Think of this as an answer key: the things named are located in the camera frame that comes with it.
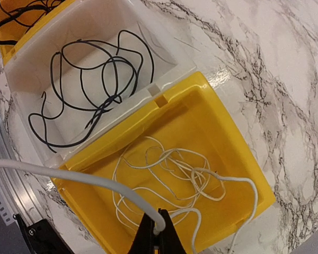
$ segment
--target white container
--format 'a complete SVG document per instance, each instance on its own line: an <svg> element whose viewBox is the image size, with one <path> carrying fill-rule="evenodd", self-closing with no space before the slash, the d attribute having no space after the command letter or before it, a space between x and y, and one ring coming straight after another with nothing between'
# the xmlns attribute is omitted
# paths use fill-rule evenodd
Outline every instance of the white container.
<svg viewBox="0 0 318 254"><path fill-rule="evenodd" d="M61 102L55 96L50 83L50 60L53 54L72 41L102 40L117 44L120 30L129 30L142 37L151 48L154 58L155 75L151 83L151 62L146 48L136 42L134 37L124 33L121 46L137 49L144 55L144 66L139 75L139 84L135 94L125 98L111 111L104 113L89 138L83 143L70 148L56 149L53 153L44 143L36 138L28 123L31 113L40 113L43 99L47 94L46 116L55 116L61 109ZM71 62L88 66L106 61L107 56L92 47L68 47ZM125 55L132 63L139 62L135 55ZM54 70L58 72L59 61L55 61ZM113 128L147 102L158 97L195 71L194 63L177 45L176 40L164 29L156 16L139 0L76 0L40 29L5 66L5 72L19 115L45 166L59 167L64 161L88 146L94 140ZM118 66L122 77L129 75L127 66ZM92 101L99 104L106 99L101 85L101 69L90 73L83 72L85 90ZM105 76L108 84L114 77ZM80 107L91 107L80 88L79 70L65 66L63 69L63 91L66 101ZM47 121L48 141L56 144L69 144L80 140L87 134L85 126L93 112L81 112L65 108L61 117ZM44 138L44 127L40 117L33 117L36 132Z"/></svg>

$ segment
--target plastic storage box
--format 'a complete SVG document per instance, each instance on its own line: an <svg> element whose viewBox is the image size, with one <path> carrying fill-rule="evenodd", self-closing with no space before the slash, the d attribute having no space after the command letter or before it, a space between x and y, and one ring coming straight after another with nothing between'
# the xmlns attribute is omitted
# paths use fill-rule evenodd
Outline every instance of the plastic storage box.
<svg viewBox="0 0 318 254"><path fill-rule="evenodd" d="M132 142L125 157L132 155L132 164L144 166L146 149L156 145L144 136L158 139L165 149L186 148L201 153L208 158L211 170L219 175L251 178L259 193L256 216L274 203L273 192L248 145L212 87L199 72L147 103L68 160L62 169L112 178L120 154ZM191 165L200 163L200 158L187 156L186 159L190 160ZM172 190L178 196L194 193L192 184L177 180L165 170L155 172L165 183L174 186ZM173 198L148 170L132 170L121 163L119 173L118 179L131 188L149 187L168 200ZM107 253L128 252L135 232L117 220L112 191L61 179L56 179L55 184L67 204ZM195 204L195 208L202 213L196 238L198 252L234 233L252 213L254 193L251 186L234 182L224 182L224 185L226 195L221 201L201 197ZM213 179L205 192L213 197L221 196L219 181ZM155 208L173 208L150 192L143 190L139 194ZM126 214L137 223L142 219L141 215ZM192 253L191 239L196 224L197 216L190 213L175 227L187 253Z"/></svg>
<svg viewBox="0 0 318 254"><path fill-rule="evenodd" d="M52 55L60 51L66 43L78 39L96 39L116 43L116 37L123 29L141 36L151 48L155 64L153 82L151 84L149 82L150 65L144 65L137 92L112 111L103 114L89 139L79 146L59 149L58 153L52 153L34 136L28 123L30 113L40 112L42 93L51 90L50 59ZM10 29L4 31L6 32L4 38L10 38L10 35L7 35ZM136 48L143 53L145 62L149 61L148 55L144 52L145 49L139 48L131 36L125 34L121 37L121 45ZM71 54L71 61L77 65L90 64L104 57L107 60L102 53L88 47L73 46L68 51ZM64 161L131 113L188 77L195 70L194 63L177 45L176 40L139 0L67 0L42 18L35 27L20 38L14 48L3 54L3 57L7 61L4 70L19 115L41 161L50 167L62 165ZM72 67L65 67L63 80L64 94L68 100L78 106L87 106L87 101L80 90L78 72ZM86 89L92 96L92 100L103 101L99 74L94 72L86 75L84 82L90 84ZM60 108L61 104L56 101L56 98L48 95L45 115L56 115ZM92 114L86 112L65 110L59 119L47 123L49 141L68 144L80 139L87 132L84 128L91 117ZM44 132L42 120L33 119L33 126L42 135Z"/></svg>

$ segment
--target marble countertop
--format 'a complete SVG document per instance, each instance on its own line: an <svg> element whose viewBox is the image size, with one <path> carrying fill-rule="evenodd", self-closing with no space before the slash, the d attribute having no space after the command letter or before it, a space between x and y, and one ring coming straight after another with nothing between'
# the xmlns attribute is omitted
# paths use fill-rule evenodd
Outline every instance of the marble countertop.
<svg viewBox="0 0 318 254"><path fill-rule="evenodd" d="M318 0L142 0L230 112L277 201L245 227L236 253L290 253L318 229ZM0 111L18 159L40 163L0 55ZM25 174L75 253L102 253L47 177ZM227 238L203 253L227 253Z"/></svg>

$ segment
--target black cable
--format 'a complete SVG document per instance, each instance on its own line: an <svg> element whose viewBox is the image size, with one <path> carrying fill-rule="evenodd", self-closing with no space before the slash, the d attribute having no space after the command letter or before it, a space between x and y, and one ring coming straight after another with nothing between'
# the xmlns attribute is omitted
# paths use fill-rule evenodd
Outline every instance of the black cable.
<svg viewBox="0 0 318 254"><path fill-rule="evenodd" d="M29 11L34 11L34 10L46 10L46 7L43 5L33 5L33 6L28 6L25 7L24 10L21 10L13 15L10 15L10 17L1 20L0 21L0 28L1 26L10 23L13 20L16 20L18 17L20 17L22 14L24 14L25 12L29 12ZM0 45L16 45L17 41L15 40L6 40L6 41L1 41L0 40Z"/></svg>
<svg viewBox="0 0 318 254"><path fill-rule="evenodd" d="M27 33L44 15L47 15L49 12L51 12L54 8L56 8L59 4L61 4L64 0L53 0L52 3L50 5L48 5L48 1L47 0L45 3L43 2L43 0L35 0L30 2L28 5L26 6L22 6L19 8L16 8L14 10L11 11L7 11L5 10L5 8L2 6L1 1L0 1L0 9L8 16L7 18L3 19L0 21L0 28L3 25L6 25L10 22L16 22L17 24L24 26L26 28L28 28L25 33ZM44 11L35 21L32 22L32 24L24 24L23 22L19 21L18 18L29 11ZM16 45L17 41L15 40L0 40L0 45Z"/></svg>
<svg viewBox="0 0 318 254"><path fill-rule="evenodd" d="M134 37L136 37L147 49L148 54L149 54L149 58L151 60L151 64L152 64L152 71L151 71L151 77L150 77L150 82L153 81L154 79L154 60L153 60L153 56L151 53L151 50L149 49L148 45L145 43L145 41L140 38L137 34L130 32L128 30L121 30L118 34L118 44L113 45L112 43L109 42L105 42L105 41L100 41L100 40L77 40L77 41L73 41L70 43L65 44L62 48L60 52L56 52L52 57L51 57L51 61L50 61L50 82L51 82L51 87L53 92L55 93L55 95L57 96L57 98L61 101L61 110L60 112L53 117L48 117L44 115L44 109L45 109L45 105L46 105L46 92L43 92L42 94L42 98L43 98L43 102L42 102L42 107L41 107L41 113L31 113L28 116L28 121L29 121L29 125L30 128L33 132L33 134L37 137L37 139L39 141L41 141L42 143L44 143L52 152L56 152L54 150L54 148L69 148L69 147L74 147L77 146L81 143L83 143L93 132L94 128L96 127L96 125L98 124L101 116L106 113L109 112L110 110L113 109L113 107L110 107L112 105L112 103L116 103L116 104L120 104L122 103L122 95L126 92L126 90L131 86L131 84L133 84L132 86L132 90L130 92L130 94L128 95L128 97L131 97L137 89L137 85L138 85L138 80L139 80L139 75L140 75L140 71L142 69L142 66L144 64L144 57L143 55L135 50L131 50L131 49L127 49L127 48L123 48L120 45L120 35L121 33L127 32L131 35L133 35ZM97 45L98 44L106 44L109 45L113 48L116 49L115 55L113 56L108 50L106 50L105 48ZM65 54L65 49L71 45L75 45L75 44L85 44L88 45L90 47L94 47L95 49L98 49L102 52L104 52L109 58L105 61L102 62L98 65L95 65L93 67L80 67L74 63L72 63ZM140 64L139 66L136 68L128 59L119 56L119 52L120 51L126 51L126 52L131 52L131 53L135 53L137 55L139 55L140 57ZM55 58L58 57L59 58L59 92L55 86L55 81L54 81L54 61ZM78 107L75 106L71 103L69 103L68 101L66 101L64 99L64 94L63 94L63 82L62 82L62 71L63 71L63 60L69 64L71 67L78 69L80 71L80 75L79 75L79 79L80 79L80 86L81 86L81 90L83 92L84 97L86 98L86 100L92 105L93 108L82 108L82 107ZM115 89L114 89L114 94L110 94L107 90L107 85L105 83L104 80L104 72L105 72L105 68L107 65L113 65L113 70L114 70L114 78L115 78ZM128 79L127 82L125 82L125 87L119 91L119 77L118 77L118 68L117 68L117 64L126 64L127 66L129 66L131 68L131 76ZM86 71L90 71L90 70L95 70L101 68L101 82L102 82L102 88L103 91L105 92L105 94L107 95L107 99L105 99L100 105L95 104L92 102L92 100L89 98L88 94L85 91L84 88L84 82L83 82L83 74ZM52 121L55 120L57 118L59 118L65 109L65 106L73 109L73 110L78 110L78 111L84 111L84 112L93 112L93 116L92 118L88 121L85 129L88 129L86 135L80 139L79 141L70 143L70 144L56 144L56 143L51 143L48 141L48 137L47 137L47 121ZM33 116L37 116L37 117L41 117L42 121L43 121L43 127L44 127L44 138L42 138L37 131L34 129L33 124L32 124L32 117Z"/></svg>

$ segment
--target white wire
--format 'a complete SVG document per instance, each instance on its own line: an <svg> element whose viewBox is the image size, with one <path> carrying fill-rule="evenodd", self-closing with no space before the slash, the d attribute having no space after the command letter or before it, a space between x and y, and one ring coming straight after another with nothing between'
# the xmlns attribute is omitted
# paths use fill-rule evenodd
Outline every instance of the white wire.
<svg viewBox="0 0 318 254"><path fill-rule="evenodd" d="M196 228L193 232L192 241L191 241L192 252L193 252L193 254L197 254L196 247L195 247L195 241L196 241L197 233L198 233L200 225L201 225L201 213L200 213L200 211L196 208L186 208L186 209L181 209L181 210L171 214L170 217L171 217L171 219L173 219L174 217L176 217L182 213L189 213L189 212L195 212L198 216L198 222L197 222Z"/></svg>
<svg viewBox="0 0 318 254"><path fill-rule="evenodd" d="M0 168L17 169L21 171L30 172L36 175L43 175L48 177L56 177L75 182L95 185L103 188L110 189L114 192L122 194L128 198L135 205L141 208L153 221L156 223L154 229L155 235L158 235L165 229L165 220L148 202L146 202L141 196L132 191L129 187L120 184L118 182L106 179L103 177L92 176L84 173L65 171L59 169L52 169L42 166L29 164L26 162L15 161L15 160L0 160Z"/></svg>
<svg viewBox="0 0 318 254"><path fill-rule="evenodd" d="M198 230L199 230L199 227L200 227L200 224L201 224L201 213L199 212L198 209L195 209L193 208L194 205L195 205L195 202L197 201L198 197L200 195L203 195L204 197L210 199L210 200L213 200L213 201L220 201L221 199L224 198L225 194L226 194L226 190L225 190L225 186L224 186L224 183L225 181L231 181L231 182L246 182L246 183L249 183L254 191L254 206L253 206L253 210L252 210L252 213L251 213L251 216L241 225L241 227L237 230L237 232L234 234L233 236L233 239L232 239L232 242L231 242L231 246L230 246L230 249L229 249L229 254L232 254L233 252L233 248L234 248L234 244L235 244L235 241L237 239L237 236L239 234L239 232L241 231L241 229L247 225L255 216L255 213L257 211L257 205L258 205L258 191L257 191L257 188L254 184L254 182L249 179L249 178L242 178L242 177L224 177L224 176L220 176L218 175L217 173L213 172L210 170L210 165L209 165L209 162L207 160L207 158L197 152L194 152L194 151L191 151L191 150L188 150L188 149L182 149L182 148L174 148L174 149L169 149L169 150L164 150L164 147L163 145L156 139L152 138L152 137L146 137L148 139L151 139L155 142L157 142L160 147L150 147L146 150L146 153L145 153L145 162L146 162L146 166L135 166L135 165L132 165L131 163L129 163L124 157L123 157L123 154L125 154L125 152L120 156L119 160L118 160L118 163L117 163L117 166L115 168L115 172L117 170L117 167L119 166L120 164L120 159L123 158L124 162L131 168L133 169L148 169L149 172L167 189L169 190L169 192L171 192L171 194L177 199L177 200L187 200L187 199L191 199L191 198L194 198L193 199L193 203L191 204L188 204L186 207L183 207L183 206L178 206L174 203L172 203L171 201L169 201L168 199L164 198L163 196L161 196L160 194L158 194L157 192L151 190L150 188L146 188L146 187L137 187L137 188L134 188L133 191L135 190L138 190L138 189L145 189L147 191L150 191L152 192L153 194L157 195L159 198L161 198L162 200L166 201L167 203L169 203L170 205L178 208L177 210L174 210L174 211L169 211L169 212L174 212L173 214L171 214L171 218L173 219L175 216L179 215L179 214L182 214L182 213L185 213L184 217L181 218L178 222L176 222L174 225L178 224L179 222L181 222L183 219L185 219L185 217L189 214L189 212L193 211L193 212L196 212L198 214L198 224L195 228L195 231L193 233L193 237L192 237L192 251L193 251L193 254L196 254L196 249L195 249L195 239L196 239L196 235L198 233ZM152 163L152 164L148 164L148 161L147 161L147 157L148 157L148 151L149 149L152 149L152 148L158 148L158 149L161 149L163 152L162 154L160 155L159 159L155 162L155 163ZM176 159L173 159L171 157L171 154L174 153L174 152L177 152L179 154L179 156L183 159L183 156L181 155L180 152L187 152L187 153L192 153L194 155L198 155L200 157L202 157L204 159L204 167L203 168L200 168L200 167L192 167L191 165L189 165L188 163L184 162L184 161L181 161L181 160L176 160ZM174 163L182 172L183 174L186 176L186 178L183 178L183 177L180 177L180 176L177 176L176 174L174 174L175 170L170 170L167 166L167 160L171 161L172 163ZM162 166L162 162L165 162L166 164L166 168ZM188 198L178 198L176 196L176 194L168 187L168 185L166 185L159 177L157 177L154 172L151 170L152 167L155 167L157 165L160 165L164 170L167 170L170 172L171 175L173 175L174 177L180 179L180 180L186 180L186 181L190 181L192 182L193 184L193 187L196 191L196 193ZM207 173L208 174L208 178L206 179L205 176L203 174L200 174L198 172L202 172L202 173ZM204 193L204 189L206 188L206 186L208 185L209 183L209 180L210 180L210 176L213 176L215 178L217 178L219 181L220 181L220 185L223 189L223 194L220 196L220 197L212 197L206 193ZM121 212L120 208L119 208L119 205L121 202L123 202L125 205L126 203L124 202L124 198L122 195L120 195L120 200L118 202L118 204L116 205L116 211L118 212Z"/></svg>
<svg viewBox="0 0 318 254"><path fill-rule="evenodd" d="M252 209L252 213L251 213L251 216L241 225L241 227L237 230L237 232L235 232L234 236L233 236L233 239L232 239L232 242L231 242L231 246L229 248L229 251L228 253L229 254L232 254L232 251L233 251L233 247L234 247L234 243L238 237L238 234L239 232L241 231L241 229L250 223L250 221L252 221L252 219L254 218L255 216L255 213L257 211L257 206L258 206L258 191L257 191L257 187L255 186L254 182L249 179L249 178L244 178L244 177L230 177L230 176L220 176L218 175L217 173L215 172L212 172L212 171L209 171L205 168L195 168L195 170L198 170L198 171L202 171L202 172L206 172L208 174L211 174L213 175L214 177L216 177L218 180L221 180L221 181L228 181L228 182L245 182L245 183L249 183L253 189L253 192L254 192L254 205L253 205L253 209Z"/></svg>

